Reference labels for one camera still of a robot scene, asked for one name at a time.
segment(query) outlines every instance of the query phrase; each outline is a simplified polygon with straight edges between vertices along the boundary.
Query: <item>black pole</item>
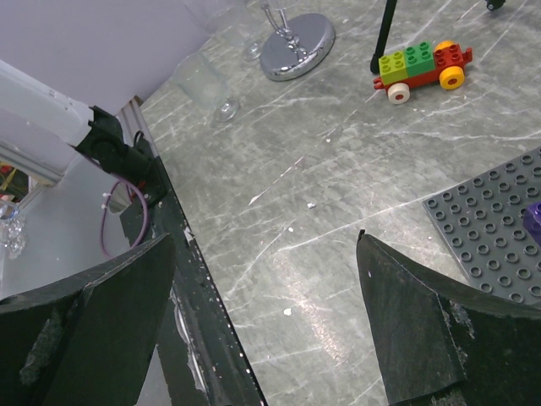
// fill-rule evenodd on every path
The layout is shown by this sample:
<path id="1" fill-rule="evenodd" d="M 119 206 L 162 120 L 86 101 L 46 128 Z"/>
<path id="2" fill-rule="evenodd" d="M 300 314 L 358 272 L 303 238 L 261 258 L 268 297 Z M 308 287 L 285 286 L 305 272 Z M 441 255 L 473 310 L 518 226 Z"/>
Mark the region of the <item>black pole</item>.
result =
<path id="1" fill-rule="evenodd" d="M 375 46 L 374 56 L 370 62 L 370 70 L 373 74 L 380 72 L 380 66 L 378 61 L 385 52 L 385 46 L 387 45 L 387 38 L 389 37 L 389 31 L 391 30 L 392 17 L 395 14 L 397 0 L 387 0 L 385 5 L 385 12 L 383 13 L 383 19 L 381 20 L 380 36 L 378 36 L 378 43 Z"/>

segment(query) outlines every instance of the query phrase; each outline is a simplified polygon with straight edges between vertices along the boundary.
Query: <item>purple object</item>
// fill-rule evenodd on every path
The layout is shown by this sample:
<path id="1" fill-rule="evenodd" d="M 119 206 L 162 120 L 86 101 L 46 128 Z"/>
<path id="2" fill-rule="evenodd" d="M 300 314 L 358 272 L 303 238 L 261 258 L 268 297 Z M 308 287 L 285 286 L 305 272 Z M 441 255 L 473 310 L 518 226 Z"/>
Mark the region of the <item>purple object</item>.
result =
<path id="1" fill-rule="evenodd" d="M 541 201 L 527 207 L 522 226 L 535 239 L 535 242 L 541 245 Z"/>

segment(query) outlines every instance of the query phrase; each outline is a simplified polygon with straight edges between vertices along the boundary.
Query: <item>gray lego baseplate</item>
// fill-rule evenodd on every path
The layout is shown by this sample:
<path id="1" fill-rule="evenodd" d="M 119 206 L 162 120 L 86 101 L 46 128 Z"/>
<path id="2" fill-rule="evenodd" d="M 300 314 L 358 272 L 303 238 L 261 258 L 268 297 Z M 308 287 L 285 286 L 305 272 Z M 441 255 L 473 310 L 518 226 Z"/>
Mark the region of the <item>gray lego baseplate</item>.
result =
<path id="1" fill-rule="evenodd" d="M 532 305 L 541 300 L 541 254 L 522 219 L 540 190 L 538 148 L 423 205 L 472 286 Z"/>

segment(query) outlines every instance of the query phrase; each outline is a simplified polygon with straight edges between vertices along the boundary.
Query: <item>white wheel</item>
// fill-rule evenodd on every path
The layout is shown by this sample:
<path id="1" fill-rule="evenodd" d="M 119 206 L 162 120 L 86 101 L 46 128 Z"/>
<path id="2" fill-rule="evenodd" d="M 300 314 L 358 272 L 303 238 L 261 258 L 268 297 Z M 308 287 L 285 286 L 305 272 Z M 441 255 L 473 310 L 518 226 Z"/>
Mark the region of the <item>white wheel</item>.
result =
<path id="1" fill-rule="evenodd" d="M 409 86 L 405 83 L 395 83 L 387 91 L 389 102 L 392 104 L 402 104 L 409 99 Z"/>

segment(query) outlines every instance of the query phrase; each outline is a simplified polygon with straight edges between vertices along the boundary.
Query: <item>lego wheel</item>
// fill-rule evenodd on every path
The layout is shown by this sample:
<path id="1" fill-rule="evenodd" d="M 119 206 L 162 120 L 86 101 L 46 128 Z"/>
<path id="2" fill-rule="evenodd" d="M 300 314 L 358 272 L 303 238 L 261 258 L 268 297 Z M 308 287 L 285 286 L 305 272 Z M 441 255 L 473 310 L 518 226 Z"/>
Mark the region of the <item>lego wheel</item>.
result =
<path id="1" fill-rule="evenodd" d="M 455 45 L 455 42 L 451 40 L 440 42 L 438 45 L 436 45 L 436 48 L 434 48 L 434 52 L 439 51 L 440 49 L 448 48 L 451 45 Z"/>
<path id="2" fill-rule="evenodd" d="M 451 66 L 441 72 L 440 85 L 446 91 L 453 91 L 462 86 L 465 79 L 464 70 L 460 66 Z"/>
<path id="3" fill-rule="evenodd" d="M 409 86 L 405 83 L 395 83 L 387 91 L 389 102 L 392 104 L 402 104 L 409 100 Z"/>

